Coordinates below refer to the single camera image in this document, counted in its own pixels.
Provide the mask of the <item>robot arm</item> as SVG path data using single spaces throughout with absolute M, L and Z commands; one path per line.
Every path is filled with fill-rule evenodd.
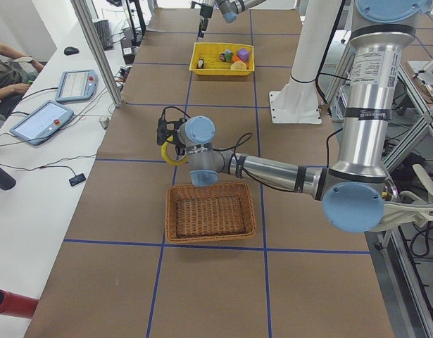
M 433 222 L 433 202 L 403 204 L 386 201 L 382 194 L 388 170 L 382 150 L 392 112 L 392 102 L 403 50 L 415 39 L 418 16 L 432 1 L 352 1 L 351 37 L 354 58 L 343 127 L 326 138 L 327 164 L 308 168 L 238 154 L 238 144 L 216 149 L 213 121 L 203 115 L 183 118 L 160 136 L 174 144 L 190 165 L 194 186 L 218 181 L 218 173 L 249 177 L 283 192 L 304 193 L 322 202 L 326 218 L 345 232 L 381 232 L 404 223 L 420 227 Z M 270 92 L 275 123 L 318 123 L 315 83 L 324 60 L 325 42 L 341 14 L 343 1 L 309 1 L 290 80 L 281 91 Z M 329 164 L 329 140 L 342 132 L 337 161 Z
M 198 37 L 203 38 L 208 28 L 208 21 L 212 18 L 213 9 L 217 6 L 221 12 L 221 15 L 226 23 L 232 23 L 237 19 L 240 13 L 243 13 L 247 9 L 253 8 L 265 0 L 205 0 L 198 2 L 201 9 L 199 12 L 199 30 Z

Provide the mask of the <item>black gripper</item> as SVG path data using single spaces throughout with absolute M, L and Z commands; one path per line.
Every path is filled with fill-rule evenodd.
M 208 19 L 212 17 L 213 14 L 213 4 L 201 3 L 201 9 L 199 15 L 201 17 L 199 21 L 199 31 L 198 37 L 204 38 L 205 32 L 208 27 Z
M 180 131 L 174 130 L 172 132 L 173 140 L 172 143 L 175 145 L 175 152 L 177 155 L 185 155 L 186 154 L 186 144 L 181 139 Z

